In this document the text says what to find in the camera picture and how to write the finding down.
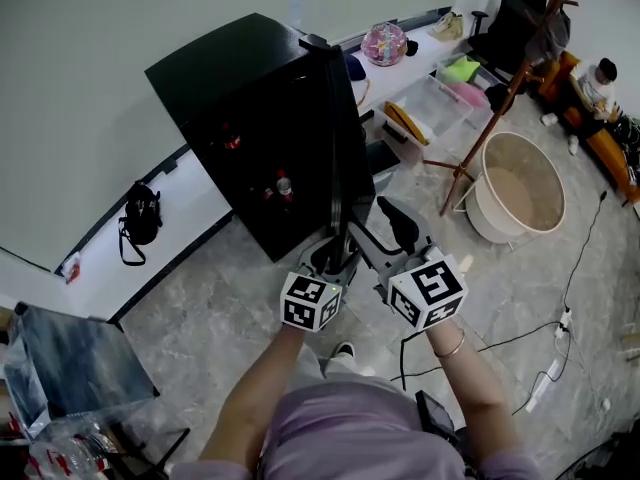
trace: plastic storage box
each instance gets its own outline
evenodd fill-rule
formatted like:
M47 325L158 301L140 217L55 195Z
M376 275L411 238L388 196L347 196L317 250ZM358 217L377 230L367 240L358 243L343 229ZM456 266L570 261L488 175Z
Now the plastic storage box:
M418 80L387 101L400 106L430 143L440 142L473 112L469 103L432 76ZM423 158L427 158L428 144L422 144L388 117L384 113L384 103L378 106L376 112L385 118L391 128L421 148Z
M464 53L458 53L448 59L438 62L436 64L436 79L447 86L458 83L458 80L452 79L451 76L447 75L446 68L464 56ZM467 83L484 92L489 87L498 85L502 82L496 78L495 75L492 75L484 67L480 66ZM467 118L467 121L476 130L480 130L487 125L492 115L493 111L491 110L491 105L489 105L489 100L486 100L485 105L473 107L473 112Z

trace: gray tile floor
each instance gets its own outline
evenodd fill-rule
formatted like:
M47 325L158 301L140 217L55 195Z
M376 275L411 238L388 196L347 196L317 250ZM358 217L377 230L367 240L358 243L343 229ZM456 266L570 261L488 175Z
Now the gray tile floor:
M545 391L531 413L516 415L521 435L545 477L553 478L613 430L623 429L640 409L640 369L625 362L619 343L620 334L629 329L625 325L638 320L640 222L631 208L621 208L620 197L587 153L581 150L571 157L562 130L544 128L539 116L535 103L519 96L498 130L532 139L560 172L567 209L556 232L510 252L484 241L463 213L440 218L438 210L451 174L423 167L416 162L411 146L400 151L406 163L385 194L420 209L442 249L454 254L458 262L473 259L466 274L470 295L456 319L480 348L559 318L564 289L599 195L609 190L568 293L574 334L591 380L573 344L563 377ZM434 155L460 159L477 135L463 126L446 148L434 147ZM392 240L377 208L368 224ZM189 426L192 433L175 459L197 457L225 396L278 328L280 288L303 248L274 265L235 219L123 319L134 349L163 394L132 421L142 437ZM348 338L357 347L361 365L391 378L399 371L400 340L411 329L377 299L371 290L375 284L375 274L361 265L341 313L323 333L310 335L308 342L318 354L327 355L337 342ZM566 347L566 339L558 343L561 350ZM514 408L527 399L537 372L563 359L554 347L551 326L483 355L502 379ZM405 361L409 372L437 364L420 340L407 345ZM410 379L408 384L412 391L425 389L439 399L456 424L462 424L441 372ZM599 407L603 397L612 405L606 413ZM158 454L168 439L153 439L150 452Z

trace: purple shirt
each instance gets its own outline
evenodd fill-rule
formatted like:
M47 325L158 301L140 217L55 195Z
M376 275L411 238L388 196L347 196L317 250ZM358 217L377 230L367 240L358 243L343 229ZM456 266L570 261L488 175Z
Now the purple shirt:
M259 477L265 480L465 480L458 452L422 431L415 402L381 387L324 383L286 395L274 416ZM524 452L499 453L480 465L488 480L539 480ZM178 464L171 479L249 480L225 461Z

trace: black sneaker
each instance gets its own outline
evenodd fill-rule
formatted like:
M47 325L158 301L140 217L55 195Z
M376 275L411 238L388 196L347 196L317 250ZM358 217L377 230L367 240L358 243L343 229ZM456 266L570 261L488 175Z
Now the black sneaker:
M338 354L349 354L354 359L356 358L356 348L353 346L353 343L348 341L343 341L340 343L334 350L331 357L336 357Z

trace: orange sofa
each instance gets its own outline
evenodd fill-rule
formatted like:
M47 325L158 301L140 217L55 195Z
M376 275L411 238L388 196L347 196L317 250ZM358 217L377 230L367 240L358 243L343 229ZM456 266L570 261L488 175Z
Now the orange sofa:
M544 74L544 82L538 87L538 93L549 103L555 103L560 94L562 84L567 80L573 67L580 61L569 52L564 52L559 61L550 63ZM614 122L619 114L616 108L610 121ZM564 119L576 130L580 129L582 120L576 108L569 108ZM587 139L589 147L598 155L604 166L615 180L618 191L624 195L625 204L640 201L640 187L630 184L627 162L622 149L607 130L601 130Z

